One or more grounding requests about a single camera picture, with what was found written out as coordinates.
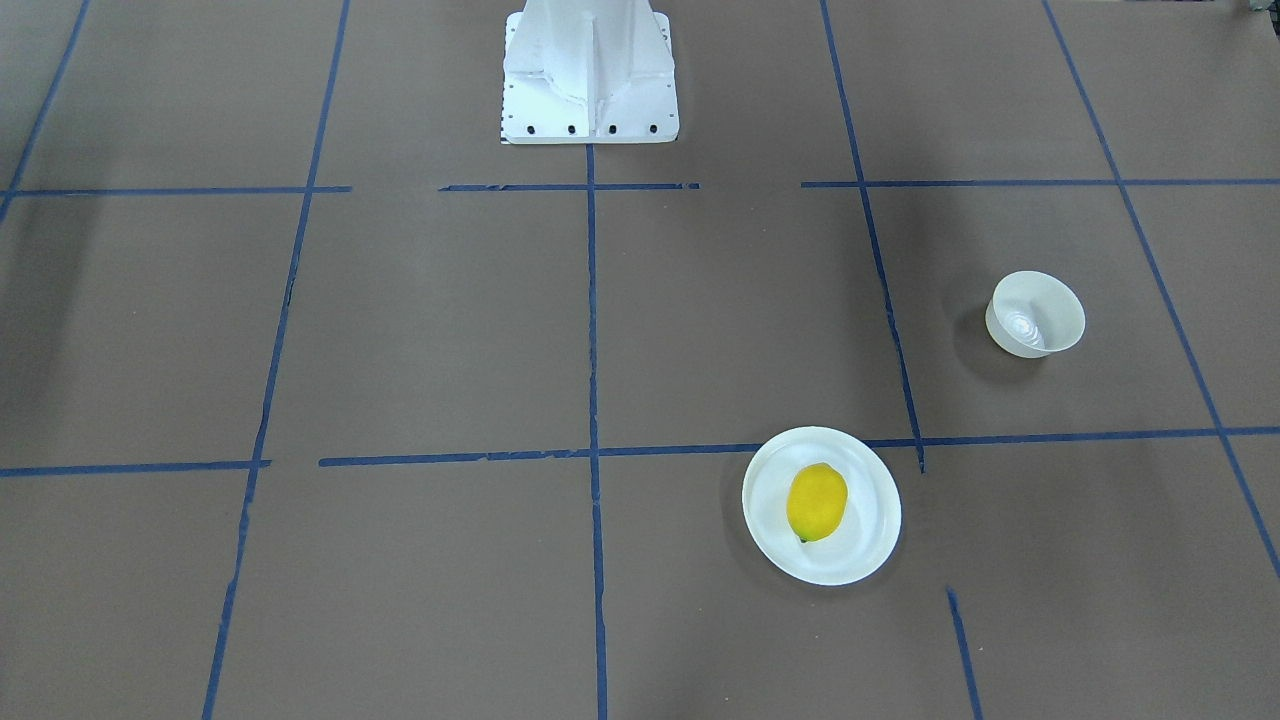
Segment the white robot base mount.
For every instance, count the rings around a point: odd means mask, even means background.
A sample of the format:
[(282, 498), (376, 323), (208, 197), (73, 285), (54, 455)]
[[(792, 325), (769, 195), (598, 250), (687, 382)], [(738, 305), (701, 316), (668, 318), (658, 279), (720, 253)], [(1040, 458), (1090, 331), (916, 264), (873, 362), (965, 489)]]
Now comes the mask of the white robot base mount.
[(649, 1), (527, 1), (506, 18), (500, 141), (669, 143), (675, 46)]

